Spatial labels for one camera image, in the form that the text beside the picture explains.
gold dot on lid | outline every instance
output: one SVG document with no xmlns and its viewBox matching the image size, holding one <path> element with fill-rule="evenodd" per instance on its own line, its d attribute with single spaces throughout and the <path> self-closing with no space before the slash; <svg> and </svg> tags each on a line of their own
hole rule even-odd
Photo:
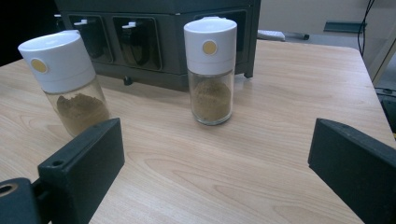
<svg viewBox="0 0 396 224">
<path fill-rule="evenodd" d="M 205 54 L 214 54 L 214 53 L 216 53 L 217 49 L 218 49 L 218 46 L 212 40 L 206 41 L 204 43 L 204 45 L 202 46 L 202 50 L 204 51 Z"/>
<path fill-rule="evenodd" d="M 45 72 L 47 72 L 47 66 L 46 66 L 43 62 L 41 62 L 40 60 L 38 60 L 38 59 L 33 59 L 33 60 L 30 62 L 30 64 L 33 66 L 33 68 L 34 68 L 36 71 L 38 71 L 38 72 L 40 72 L 40 73 L 45 73 Z"/>
</svg>

spice jar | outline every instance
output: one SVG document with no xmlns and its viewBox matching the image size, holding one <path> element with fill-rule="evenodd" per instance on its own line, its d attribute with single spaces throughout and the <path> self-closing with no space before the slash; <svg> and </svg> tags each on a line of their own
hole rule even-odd
<svg viewBox="0 0 396 224">
<path fill-rule="evenodd" d="M 110 118 L 78 31 L 40 36 L 20 44 L 18 50 L 72 136 Z"/>
<path fill-rule="evenodd" d="M 236 22 L 205 17 L 184 26 L 191 111 L 206 125 L 233 112 Z"/>
</svg>

dark background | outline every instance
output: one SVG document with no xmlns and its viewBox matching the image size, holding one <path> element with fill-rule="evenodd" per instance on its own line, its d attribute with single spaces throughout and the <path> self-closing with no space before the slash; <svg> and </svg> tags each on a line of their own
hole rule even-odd
<svg viewBox="0 0 396 224">
<path fill-rule="evenodd" d="M 22 58 L 18 45 L 26 40 L 57 33 L 58 9 L 53 0 L 8 1 L 1 7 L 0 66 Z"/>
</svg>

white cap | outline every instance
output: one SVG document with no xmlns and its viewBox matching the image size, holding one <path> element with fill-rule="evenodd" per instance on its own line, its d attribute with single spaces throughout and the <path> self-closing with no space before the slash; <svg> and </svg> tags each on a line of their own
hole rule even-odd
<svg viewBox="0 0 396 224">
<path fill-rule="evenodd" d="M 18 50 L 45 92 L 72 91 L 95 78 L 90 56 L 77 30 L 28 40 Z"/>
<path fill-rule="evenodd" d="M 236 22 L 205 17 L 184 26 L 187 67 L 200 75 L 218 75 L 235 67 Z"/>
</svg>

wooden table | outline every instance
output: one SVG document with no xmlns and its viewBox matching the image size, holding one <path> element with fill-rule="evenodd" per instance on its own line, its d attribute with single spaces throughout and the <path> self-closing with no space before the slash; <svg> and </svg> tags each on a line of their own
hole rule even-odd
<svg viewBox="0 0 396 224">
<path fill-rule="evenodd" d="M 99 78 L 126 162 L 92 223 L 361 223 L 308 167 L 316 118 L 396 146 L 354 49 L 258 41 L 218 126 L 193 119 L 188 92 Z M 36 180 L 72 139 L 24 61 L 0 68 L 0 132 L 0 181 Z"/>
</svg>

